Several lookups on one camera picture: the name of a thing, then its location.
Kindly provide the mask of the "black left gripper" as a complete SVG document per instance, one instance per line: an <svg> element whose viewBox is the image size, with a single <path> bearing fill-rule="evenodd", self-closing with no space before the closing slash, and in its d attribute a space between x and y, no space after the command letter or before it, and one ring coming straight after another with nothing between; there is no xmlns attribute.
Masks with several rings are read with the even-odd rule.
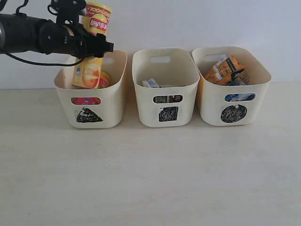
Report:
<svg viewBox="0 0 301 226"><path fill-rule="evenodd" d="M104 34L93 36L88 33L83 24L64 24L67 30L64 36L63 53L79 59L94 56L103 58L105 53L114 51L114 44L106 40Z"/></svg>

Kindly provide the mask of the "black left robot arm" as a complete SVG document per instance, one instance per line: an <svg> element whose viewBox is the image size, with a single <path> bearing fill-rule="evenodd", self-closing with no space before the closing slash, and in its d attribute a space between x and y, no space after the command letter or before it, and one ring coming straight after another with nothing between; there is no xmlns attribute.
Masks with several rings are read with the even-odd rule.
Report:
<svg viewBox="0 0 301 226"><path fill-rule="evenodd" d="M101 58L113 49L113 43L108 42L105 35L92 35L81 24L56 24L51 20L21 14L0 16L2 54L32 51L82 59L89 56Z"/></svg>

